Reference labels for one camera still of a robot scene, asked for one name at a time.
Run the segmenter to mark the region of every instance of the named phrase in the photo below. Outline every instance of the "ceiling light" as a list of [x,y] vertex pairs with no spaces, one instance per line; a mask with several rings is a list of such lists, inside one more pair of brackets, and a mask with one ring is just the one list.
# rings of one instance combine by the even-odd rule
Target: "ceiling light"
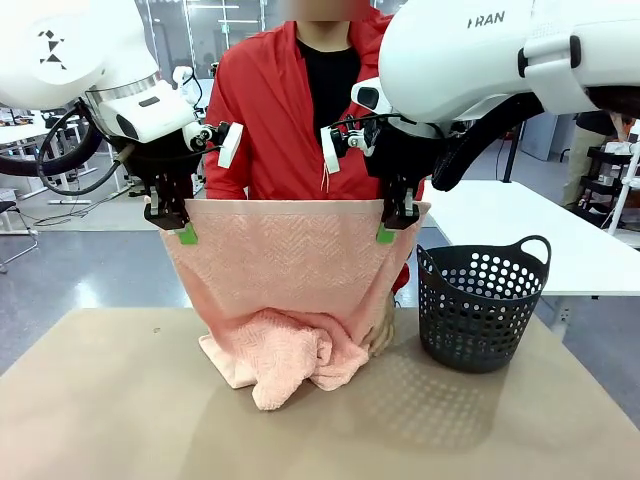
[[219,23],[258,23],[257,20],[218,20]]
[[223,8],[225,9],[235,9],[235,8],[240,8],[239,5],[189,5],[189,8],[213,8],[213,9],[217,9],[217,10],[222,10]]

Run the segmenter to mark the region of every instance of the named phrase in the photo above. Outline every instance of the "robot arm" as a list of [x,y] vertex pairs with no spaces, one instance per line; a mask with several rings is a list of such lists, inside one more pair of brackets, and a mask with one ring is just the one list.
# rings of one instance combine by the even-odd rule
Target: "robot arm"
[[180,185],[196,171],[208,143],[221,150],[221,162],[230,163],[242,127],[213,127],[196,120],[193,106],[160,78],[132,0],[7,4],[4,13],[12,21],[5,33],[15,42],[0,45],[0,103],[42,110],[83,97],[65,117],[79,114],[91,127],[78,148],[54,162],[43,161],[45,148],[41,148],[32,165],[0,158],[0,171],[38,175],[62,195],[88,193],[104,183],[113,169],[80,192],[57,189],[46,175],[82,165],[104,138],[122,153],[128,170],[144,181],[153,200],[145,217],[163,229],[184,228],[189,222],[184,197],[189,193]]
[[[456,0],[448,6],[407,1],[382,42],[380,77],[352,92],[354,102],[376,115],[355,122],[357,129],[333,125],[324,134],[329,161],[360,148],[370,173],[392,192],[387,228],[418,220],[408,198],[419,180],[433,174],[435,188],[450,190],[491,142],[545,110],[640,116],[640,65],[631,58],[640,40],[640,3]],[[629,57],[621,45],[629,45]],[[467,129],[469,120],[476,122]],[[398,160],[388,138],[410,161]]]

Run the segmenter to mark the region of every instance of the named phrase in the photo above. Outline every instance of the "pink cloth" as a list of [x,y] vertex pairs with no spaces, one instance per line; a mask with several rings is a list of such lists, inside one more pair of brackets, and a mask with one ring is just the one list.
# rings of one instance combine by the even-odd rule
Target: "pink cloth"
[[[419,204],[422,214],[426,203]],[[361,345],[420,224],[376,242],[383,203],[191,200],[198,245],[163,233],[210,335],[200,345],[233,388],[279,408],[307,378],[323,390],[367,363]]]

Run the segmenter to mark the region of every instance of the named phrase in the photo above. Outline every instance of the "person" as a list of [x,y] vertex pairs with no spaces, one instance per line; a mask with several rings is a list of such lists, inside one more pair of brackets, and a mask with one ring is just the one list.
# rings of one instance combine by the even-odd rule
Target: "person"
[[[209,199],[372,200],[380,182],[363,154],[350,149],[329,175],[320,129],[371,112],[351,102],[351,88],[378,76],[383,35],[391,20],[368,0],[290,0],[291,20],[228,50],[220,60],[207,123],[238,122],[244,134],[229,169],[206,158]],[[405,265],[393,287],[408,283]],[[393,295],[389,302],[393,305]],[[393,325],[369,338],[381,351]]]
[[578,115],[569,154],[569,173],[564,186],[563,207],[572,208],[584,193],[580,180],[591,170],[589,149],[602,146],[608,137],[614,135],[617,135],[616,128],[608,112],[601,110]]

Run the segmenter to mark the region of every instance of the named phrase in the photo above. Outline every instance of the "black basket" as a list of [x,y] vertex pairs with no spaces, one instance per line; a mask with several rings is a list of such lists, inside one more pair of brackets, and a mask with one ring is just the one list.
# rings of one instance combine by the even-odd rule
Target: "black basket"
[[[547,263],[522,251],[544,243]],[[551,245],[531,236],[505,247],[418,246],[420,340],[434,360],[486,373],[513,357],[547,283]]]

